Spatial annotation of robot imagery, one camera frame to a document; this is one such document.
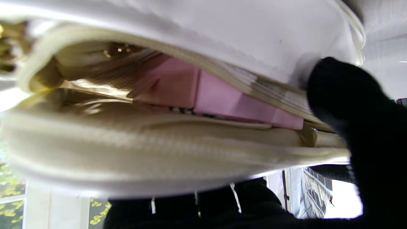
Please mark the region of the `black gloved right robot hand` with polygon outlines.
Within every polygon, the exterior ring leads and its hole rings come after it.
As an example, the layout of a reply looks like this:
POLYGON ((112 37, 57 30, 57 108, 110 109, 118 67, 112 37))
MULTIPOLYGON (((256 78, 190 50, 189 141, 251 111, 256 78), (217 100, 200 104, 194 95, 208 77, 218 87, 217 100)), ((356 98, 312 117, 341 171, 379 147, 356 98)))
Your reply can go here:
POLYGON ((285 211, 263 178, 232 189, 155 199, 111 200, 105 229, 397 229, 406 228, 406 197, 391 200, 380 187, 406 184, 406 107, 389 99, 365 70, 327 57, 307 80, 315 116, 328 124, 351 152, 351 167, 363 205, 354 219, 298 219, 285 211))

